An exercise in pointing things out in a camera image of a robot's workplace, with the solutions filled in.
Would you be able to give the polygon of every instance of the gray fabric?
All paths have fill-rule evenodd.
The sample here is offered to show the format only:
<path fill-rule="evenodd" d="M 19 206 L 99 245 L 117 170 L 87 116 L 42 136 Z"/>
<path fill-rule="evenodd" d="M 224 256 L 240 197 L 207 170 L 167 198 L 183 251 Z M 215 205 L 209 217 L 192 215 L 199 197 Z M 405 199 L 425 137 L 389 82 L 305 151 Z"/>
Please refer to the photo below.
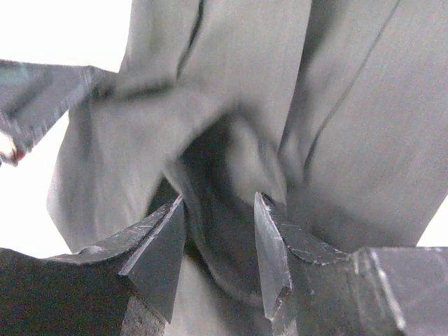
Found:
<path fill-rule="evenodd" d="M 233 300 L 210 275 L 185 257 L 179 275 L 171 325 L 164 336 L 270 336 L 269 320 L 261 309 Z"/>
<path fill-rule="evenodd" d="M 343 251 L 415 245 L 448 191 L 447 17 L 443 1 L 134 0 L 115 83 L 70 113 L 56 226 L 95 243 L 165 175 L 213 279 L 255 306 L 257 190 Z"/>

